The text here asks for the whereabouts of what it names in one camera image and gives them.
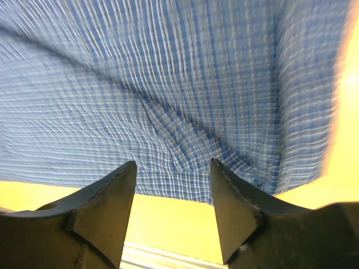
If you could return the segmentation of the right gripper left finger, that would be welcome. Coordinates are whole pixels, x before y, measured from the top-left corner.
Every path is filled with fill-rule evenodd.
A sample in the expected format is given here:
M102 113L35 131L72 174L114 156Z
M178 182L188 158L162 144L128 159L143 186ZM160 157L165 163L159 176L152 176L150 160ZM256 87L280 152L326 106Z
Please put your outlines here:
M1 214L1 268L119 268L137 166L37 210Z

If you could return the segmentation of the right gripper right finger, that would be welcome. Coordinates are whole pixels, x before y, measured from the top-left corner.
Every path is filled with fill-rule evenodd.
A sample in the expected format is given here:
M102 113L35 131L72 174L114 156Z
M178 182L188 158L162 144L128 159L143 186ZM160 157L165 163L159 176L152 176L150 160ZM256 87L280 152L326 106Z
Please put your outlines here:
M217 159L210 181L222 259L229 268L357 268L358 203L316 210L271 196Z

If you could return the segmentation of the blue plaid long sleeve shirt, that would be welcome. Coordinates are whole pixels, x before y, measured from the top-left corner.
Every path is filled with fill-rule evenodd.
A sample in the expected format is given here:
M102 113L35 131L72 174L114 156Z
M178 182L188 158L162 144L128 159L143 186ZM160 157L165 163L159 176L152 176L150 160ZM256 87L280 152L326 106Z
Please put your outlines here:
M349 1L2 1L1 179L211 203L320 175Z

